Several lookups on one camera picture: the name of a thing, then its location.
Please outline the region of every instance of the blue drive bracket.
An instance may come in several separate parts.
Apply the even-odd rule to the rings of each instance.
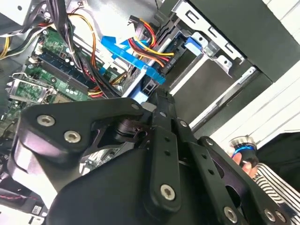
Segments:
[[[146,64],[145,62],[138,60],[133,55],[126,52],[124,49],[118,47],[116,45],[116,38],[110,36],[103,36],[101,39],[101,44],[107,48],[110,52],[117,55],[118,57],[124,59],[131,65],[135,66],[138,69],[146,69],[146,75],[151,77],[153,80],[158,82],[159,84],[163,84],[165,82],[165,78],[162,77],[154,68]]]
[[[187,41],[185,42],[184,46],[190,50],[193,54],[195,54],[196,56],[200,55],[202,46],[200,44],[198,44],[196,41],[194,41],[194,39],[192,39],[191,37],[189,37],[187,39]]]

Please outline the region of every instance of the cable bundle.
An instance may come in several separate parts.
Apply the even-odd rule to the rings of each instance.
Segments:
[[[151,44],[149,45],[149,48],[145,46],[137,37],[130,38],[128,40],[130,47],[134,50],[135,53],[140,55],[141,57],[145,57],[151,60],[156,61],[161,67],[165,66],[165,63],[167,63],[170,60],[170,57],[174,55],[174,53],[160,53],[154,51],[152,48],[156,45],[156,36],[154,34],[153,29],[151,26],[145,22],[142,19],[135,19],[135,17],[131,17],[132,23],[143,23],[147,33],[151,37]]]

